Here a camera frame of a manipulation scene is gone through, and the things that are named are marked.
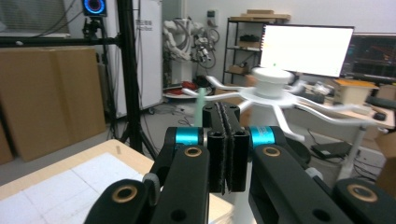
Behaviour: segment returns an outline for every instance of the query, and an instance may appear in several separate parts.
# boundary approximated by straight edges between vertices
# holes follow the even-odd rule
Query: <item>box on shelf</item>
[[[254,49],[259,49],[260,48],[260,42],[247,42],[247,41],[239,41],[238,46],[240,48],[254,48]]]
[[[94,49],[0,49],[0,67],[4,122],[24,161],[106,129]]]
[[[289,21],[291,15],[289,14],[275,14],[272,9],[248,9],[247,13],[241,13],[238,17],[231,17],[231,21],[266,21],[266,22],[276,22],[276,21]]]
[[[335,79],[333,86],[334,102],[344,105],[363,105],[371,91],[378,89],[372,82],[351,79]]]
[[[3,123],[0,120],[0,164],[12,161],[13,159],[14,157],[12,156],[8,140],[6,138],[6,132],[4,131]]]
[[[228,68],[228,71],[231,73],[235,73],[235,74],[247,74],[248,73],[248,66],[238,66],[238,65],[230,65],[230,67]]]

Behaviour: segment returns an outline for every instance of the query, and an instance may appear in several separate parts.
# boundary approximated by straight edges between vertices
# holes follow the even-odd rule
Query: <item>gray floor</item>
[[[181,111],[179,105],[184,105],[187,109]],[[142,127],[156,150],[159,151],[161,149],[168,127],[188,126],[193,123],[193,117],[191,115],[191,111],[193,113],[193,108],[194,104],[192,100],[172,100],[169,104],[154,106],[154,115],[150,115],[149,113],[143,114],[141,119]],[[120,119],[118,128],[119,133],[122,133],[122,130],[125,128],[124,119]],[[56,161],[60,161],[87,148],[105,142],[107,137],[108,131],[34,161],[24,162],[21,158],[16,158],[14,161],[0,165],[0,185],[4,185],[7,182],[28,175]],[[337,163],[337,161],[321,161],[313,158],[311,165],[315,166],[323,173],[325,182],[328,185],[333,185],[340,168],[340,163]]]

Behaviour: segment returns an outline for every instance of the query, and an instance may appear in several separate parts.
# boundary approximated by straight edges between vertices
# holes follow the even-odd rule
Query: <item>white screen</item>
[[[353,27],[265,25],[261,67],[339,77]]]

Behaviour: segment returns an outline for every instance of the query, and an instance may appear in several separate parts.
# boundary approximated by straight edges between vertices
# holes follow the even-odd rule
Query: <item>white paper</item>
[[[83,223],[112,183],[143,176],[109,153],[55,175],[0,202],[0,223]]]

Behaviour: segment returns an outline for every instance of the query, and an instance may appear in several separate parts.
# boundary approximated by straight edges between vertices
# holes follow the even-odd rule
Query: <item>cardboard box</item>
[[[229,92],[233,92],[233,91],[224,91],[224,90],[216,89],[215,90],[215,95],[220,95],[220,94],[229,93]],[[242,98],[239,98],[239,97],[223,99],[221,101],[222,102],[227,102],[227,103],[230,103],[230,104],[234,104],[234,105],[239,105],[239,104],[241,104],[243,102]],[[239,123],[241,124],[242,127],[248,127],[249,126],[250,115],[251,115],[251,109],[248,109],[248,110],[244,111],[240,115]]]
[[[239,41],[238,46],[240,48],[254,48],[254,49],[259,49],[260,48],[260,42],[247,42],[247,41]]]
[[[8,140],[6,138],[6,132],[4,131],[3,123],[0,120],[0,164],[12,161],[13,159],[14,157],[12,156]]]
[[[376,184],[396,198],[396,133],[379,136],[375,142],[387,159]]]
[[[396,100],[396,86],[392,86],[392,85],[381,86],[379,88],[379,91],[376,93],[375,97],[386,100]]]
[[[94,49],[0,49],[0,67],[0,104],[24,161],[105,130]]]
[[[248,73],[248,66],[241,67],[241,66],[238,66],[238,65],[231,65],[228,68],[228,71],[231,72],[231,73],[234,73],[234,74],[244,75],[244,74]]]
[[[363,105],[373,89],[378,89],[371,82],[351,79],[336,79],[333,81],[335,87],[334,102],[344,105]]]

